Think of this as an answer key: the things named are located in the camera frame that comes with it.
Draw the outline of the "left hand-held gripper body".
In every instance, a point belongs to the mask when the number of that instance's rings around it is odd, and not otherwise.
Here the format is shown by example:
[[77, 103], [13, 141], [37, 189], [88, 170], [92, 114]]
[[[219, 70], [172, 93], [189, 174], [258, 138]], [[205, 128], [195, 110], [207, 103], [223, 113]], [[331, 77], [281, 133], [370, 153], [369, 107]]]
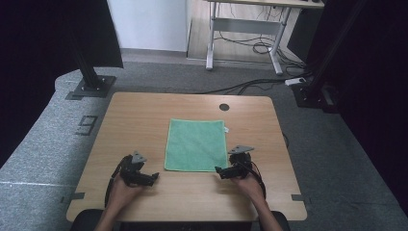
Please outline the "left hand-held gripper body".
[[140, 172], [145, 162], [146, 159], [138, 151], [122, 159], [119, 175], [127, 186], [135, 186], [139, 179], [145, 179]]

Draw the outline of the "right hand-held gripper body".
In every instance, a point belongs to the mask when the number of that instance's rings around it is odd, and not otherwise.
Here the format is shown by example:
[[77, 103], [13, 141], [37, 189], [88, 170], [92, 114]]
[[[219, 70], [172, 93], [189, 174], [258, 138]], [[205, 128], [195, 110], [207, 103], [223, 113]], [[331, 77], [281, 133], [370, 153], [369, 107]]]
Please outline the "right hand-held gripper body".
[[253, 150], [251, 146], [237, 145], [228, 152], [231, 164], [229, 177], [246, 177], [252, 169], [251, 150]]

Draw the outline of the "green cloth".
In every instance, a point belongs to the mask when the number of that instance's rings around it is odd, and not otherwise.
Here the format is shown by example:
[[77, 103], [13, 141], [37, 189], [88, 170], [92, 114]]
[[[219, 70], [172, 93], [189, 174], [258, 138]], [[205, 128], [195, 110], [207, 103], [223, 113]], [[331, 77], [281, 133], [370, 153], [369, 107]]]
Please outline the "green cloth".
[[214, 172], [227, 167], [223, 120], [173, 118], [168, 127], [165, 169], [185, 172]]

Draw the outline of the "person's right hand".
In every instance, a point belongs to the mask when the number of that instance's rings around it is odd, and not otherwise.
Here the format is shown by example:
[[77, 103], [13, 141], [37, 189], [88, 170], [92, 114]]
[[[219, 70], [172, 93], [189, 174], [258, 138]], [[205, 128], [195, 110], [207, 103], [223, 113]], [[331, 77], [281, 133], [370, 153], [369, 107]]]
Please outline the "person's right hand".
[[253, 203], [263, 202], [265, 200], [262, 187], [252, 174], [248, 174], [245, 178], [235, 177], [232, 178], [231, 181], [236, 184], [241, 192]]

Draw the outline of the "person's left hand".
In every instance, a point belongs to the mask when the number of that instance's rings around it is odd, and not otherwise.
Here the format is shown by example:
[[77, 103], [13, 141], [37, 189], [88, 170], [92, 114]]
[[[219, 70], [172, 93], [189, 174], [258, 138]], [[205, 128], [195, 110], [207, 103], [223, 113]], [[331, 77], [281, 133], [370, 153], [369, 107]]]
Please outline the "person's left hand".
[[114, 179], [113, 187], [111, 189], [106, 208], [111, 212], [120, 212], [143, 190], [144, 186], [127, 186], [124, 180], [119, 175], [117, 175]]

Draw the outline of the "black metal stand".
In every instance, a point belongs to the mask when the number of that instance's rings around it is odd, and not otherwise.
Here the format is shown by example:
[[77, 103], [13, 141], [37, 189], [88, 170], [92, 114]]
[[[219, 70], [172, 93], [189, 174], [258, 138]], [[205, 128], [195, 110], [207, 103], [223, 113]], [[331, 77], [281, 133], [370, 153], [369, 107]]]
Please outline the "black metal stand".
[[311, 80], [294, 85], [292, 91], [298, 107], [335, 112], [332, 94], [325, 89], [329, 80], [327, 69], [367, 0], [324, 0], [323, 3], [306, 58], [305, 76]]
[[71, 30], [68, 32], [72, 56], [82, 74], [82, 80], [74, 91], [71, 91], [67, 100], [81, 100], [84, 97], [105, 98], [115, 83], [114, 76], [98, 75], [89, 65]]

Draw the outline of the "grey carpet mat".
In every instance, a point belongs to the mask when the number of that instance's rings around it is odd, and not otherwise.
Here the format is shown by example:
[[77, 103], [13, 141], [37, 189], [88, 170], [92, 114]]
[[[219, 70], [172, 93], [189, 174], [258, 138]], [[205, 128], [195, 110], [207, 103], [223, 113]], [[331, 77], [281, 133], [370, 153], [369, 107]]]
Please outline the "grey carpet mat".
[[[293, 231], [408, 231], [408, 217], [362, 146], [339, 115], [297, 107], [292, 91], [263, 65], [127, 63], [107, 68], [116, 91], [204, 92], [253, 80], [247, 95], [271, 98], [283, 131], [308, 217]], [[0, 231], [66, 230], [65, 213], [96, 134], [83, 135], [84, 116], [101, 120], [105, 98], [68, 100], [79, 82], [70, 72], [31, 131], [0, 167]]]

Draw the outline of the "white power strip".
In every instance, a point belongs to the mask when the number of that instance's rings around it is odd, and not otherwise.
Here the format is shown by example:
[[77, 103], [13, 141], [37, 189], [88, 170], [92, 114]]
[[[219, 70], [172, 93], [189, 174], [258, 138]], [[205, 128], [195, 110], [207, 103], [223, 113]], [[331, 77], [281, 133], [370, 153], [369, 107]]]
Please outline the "white power strip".
[[303, 77], [292, 78], [292, 79], [288, 79], [288, 80], [285, 81], [286, 86], [292, 86], [292, 85], [304, 84], [304, 83], [306, 83], [306, 79], [303, 78]]

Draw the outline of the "black box under desk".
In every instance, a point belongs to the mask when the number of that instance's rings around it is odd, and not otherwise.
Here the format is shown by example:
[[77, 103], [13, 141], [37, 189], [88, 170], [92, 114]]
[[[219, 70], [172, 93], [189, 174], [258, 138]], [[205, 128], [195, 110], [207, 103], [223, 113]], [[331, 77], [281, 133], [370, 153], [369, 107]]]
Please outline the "black box under desk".
[[289, 50], [305, 64], [310, 60], [310, 50], [321, 15], [322, 10], [301, 9], [288, 42]]

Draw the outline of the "black curtain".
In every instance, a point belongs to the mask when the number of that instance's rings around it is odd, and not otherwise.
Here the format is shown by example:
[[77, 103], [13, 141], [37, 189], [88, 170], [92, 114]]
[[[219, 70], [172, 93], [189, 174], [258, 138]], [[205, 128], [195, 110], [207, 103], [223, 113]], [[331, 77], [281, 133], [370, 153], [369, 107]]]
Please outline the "black curtain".
[[0, 0], [0, 167], [80, 59], [123, 66], [108, 0]]
[[367, 0], [327, 72], [335, 108], [408, 207], [408, 0]]

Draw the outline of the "white metal desk frame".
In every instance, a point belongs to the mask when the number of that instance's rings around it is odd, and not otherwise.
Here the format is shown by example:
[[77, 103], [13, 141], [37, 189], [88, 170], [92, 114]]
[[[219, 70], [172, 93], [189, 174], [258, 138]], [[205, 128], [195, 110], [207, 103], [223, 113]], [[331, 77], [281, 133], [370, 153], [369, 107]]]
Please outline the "white metal desk frame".
[[[206, 69], [214, 67], [214, 40], [215, 32], [231, 32], [243, 34], [260, 34], [275, 36], [274, 44], [268, 49], [275, 73], [283, 74], [278, 61], [277, 50], [285, 32], [285, 28], [292, 9], [318, 9], [324, 8], [321, 0], [206, 0], [210, 3], [210, 34], [207, 46]], [[260, 21], [248, 19], [223, 18], [217, 16], [217, 6], [221, 3], [239, 4], [247, 6], [280, 7], [282, 18], [278, 21]]]

